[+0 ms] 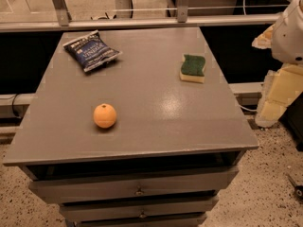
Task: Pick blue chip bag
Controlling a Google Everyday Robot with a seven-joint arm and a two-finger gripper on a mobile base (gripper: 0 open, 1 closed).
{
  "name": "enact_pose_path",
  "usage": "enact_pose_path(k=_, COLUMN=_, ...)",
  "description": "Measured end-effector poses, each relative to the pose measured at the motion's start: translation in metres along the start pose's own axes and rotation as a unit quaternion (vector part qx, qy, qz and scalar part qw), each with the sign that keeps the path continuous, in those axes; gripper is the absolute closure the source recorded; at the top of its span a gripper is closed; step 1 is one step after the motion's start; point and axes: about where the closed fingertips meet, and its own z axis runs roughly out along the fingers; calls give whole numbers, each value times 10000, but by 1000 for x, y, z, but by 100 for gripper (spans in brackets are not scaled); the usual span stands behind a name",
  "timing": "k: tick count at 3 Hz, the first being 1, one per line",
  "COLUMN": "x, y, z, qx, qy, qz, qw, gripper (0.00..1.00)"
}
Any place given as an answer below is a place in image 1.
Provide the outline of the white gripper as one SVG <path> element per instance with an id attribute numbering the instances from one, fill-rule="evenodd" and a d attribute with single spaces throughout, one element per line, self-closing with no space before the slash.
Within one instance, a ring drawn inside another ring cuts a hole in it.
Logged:
<path id="1" fill-rule="evenodd" d="M 252 42 L 258 49 L 272 47 L 274 26 L 269 26 Z M 270 70 L 265 77 L 261 99 L 258 102 L 255 122 L 259 127 L 270 128 L 303 92 L 303 66 L 284 63 L 278 71 Z"/>

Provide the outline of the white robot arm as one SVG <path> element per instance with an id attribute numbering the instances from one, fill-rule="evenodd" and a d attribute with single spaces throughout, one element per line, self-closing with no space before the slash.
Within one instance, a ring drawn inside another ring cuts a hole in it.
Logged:
<path id="1" fill-rule="evenodd" d="M 277 71 L 268 71 L 255 116 L 259 127 L 270 128 L 303 93 L 303 0 L 293 0 L 252 46 L 270 48 L 282 62 Z"/>

